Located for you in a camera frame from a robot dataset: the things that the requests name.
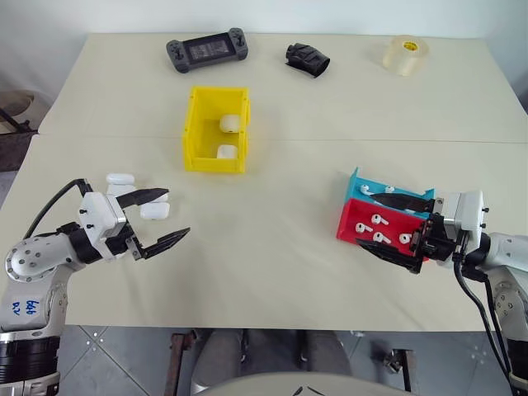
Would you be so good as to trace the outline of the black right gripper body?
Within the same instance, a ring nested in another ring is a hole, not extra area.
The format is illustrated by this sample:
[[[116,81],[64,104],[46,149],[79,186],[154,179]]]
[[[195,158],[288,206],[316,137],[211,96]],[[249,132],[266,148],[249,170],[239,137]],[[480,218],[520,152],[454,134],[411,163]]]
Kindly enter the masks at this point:
[[[411,269],[421,269],[424,258],[447,262],[459,249],[462,254],[467,246],[467,232],[459,229],[446,231],[444,217],[438,213],[430,214],[418,229],[412,232],[410,251],[413,253]]]

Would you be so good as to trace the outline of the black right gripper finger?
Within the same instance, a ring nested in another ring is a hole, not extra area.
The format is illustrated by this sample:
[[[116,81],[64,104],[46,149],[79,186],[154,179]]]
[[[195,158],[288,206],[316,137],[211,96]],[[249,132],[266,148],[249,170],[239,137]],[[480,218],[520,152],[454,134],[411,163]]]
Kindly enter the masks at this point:
[[[396,210],[411,210],[418,213],[431,213],[436,200],[425,200],[421,197],[410,196],[401,193],[378,193],[370,196],[381,205],[388,206]]]
[[[379,259],[401,266],[413,274],[419,274],[422,269],[423,257],[403,254],[396,247],[381,242],[360,238],[357,238],[356,242],[361,248]]]

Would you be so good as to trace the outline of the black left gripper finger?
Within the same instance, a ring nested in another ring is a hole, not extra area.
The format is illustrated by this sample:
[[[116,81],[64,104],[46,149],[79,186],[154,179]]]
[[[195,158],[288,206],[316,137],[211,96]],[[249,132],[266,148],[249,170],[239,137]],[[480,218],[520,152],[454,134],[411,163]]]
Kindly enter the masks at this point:
[[[116,200],[120,207],[140,206],[155,201],[157,198],[165,196],[168,192],[169,190],[165,188],[141,189],[118,196]]]
[[[145,260],[155,257],[158,254],[173,248],[179,241],[181,241],[189,232],[190,227],[180,229],[178,231],[162,236],[158,241],[149,247],[141,248],[141,257]]]

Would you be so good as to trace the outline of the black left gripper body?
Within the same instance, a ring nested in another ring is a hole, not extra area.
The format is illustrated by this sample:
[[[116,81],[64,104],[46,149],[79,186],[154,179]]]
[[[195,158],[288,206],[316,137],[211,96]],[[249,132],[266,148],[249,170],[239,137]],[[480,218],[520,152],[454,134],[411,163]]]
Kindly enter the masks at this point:
[[[126,252],[130,252],[135,260],[144,257],[144,249],[129,223],[116,236],[107,238],[105,245],[115,257]]]

